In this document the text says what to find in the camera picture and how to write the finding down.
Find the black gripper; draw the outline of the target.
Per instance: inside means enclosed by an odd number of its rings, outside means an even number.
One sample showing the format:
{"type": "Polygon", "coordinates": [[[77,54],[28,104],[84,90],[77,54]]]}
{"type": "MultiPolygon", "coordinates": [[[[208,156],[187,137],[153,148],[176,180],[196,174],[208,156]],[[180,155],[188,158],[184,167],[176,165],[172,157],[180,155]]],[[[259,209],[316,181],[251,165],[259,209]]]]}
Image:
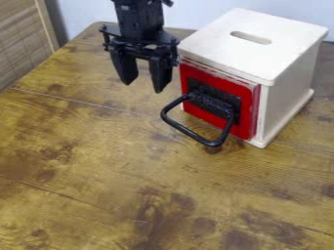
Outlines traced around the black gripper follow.
{"type": "Polygon", "coordinates": [[[116,6],[117,23],[101,25],[104,50],[118,78],[129,85],[139,77],[136,59],[149,59],[153,91],[159,94],[172,80],[172,64],[180,40],[164,30],[161,6],[116,6]]]}

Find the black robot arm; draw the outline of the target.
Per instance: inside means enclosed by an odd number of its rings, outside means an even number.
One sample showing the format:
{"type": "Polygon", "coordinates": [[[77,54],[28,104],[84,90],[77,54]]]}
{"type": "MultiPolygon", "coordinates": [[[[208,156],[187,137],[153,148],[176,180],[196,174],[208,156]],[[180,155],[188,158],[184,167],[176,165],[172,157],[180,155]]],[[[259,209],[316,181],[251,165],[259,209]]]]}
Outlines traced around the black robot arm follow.
{"type": "Polygon", "coordinates": [[[171,0],[110,0],[117,15],[116,25],[101,25],[104,50],[125,85],[139,77],[137,59],[148,61],[153,90],[160,93],[172,80],[179,64],[180,39],[164,29],[163,6],[171,0]]]}

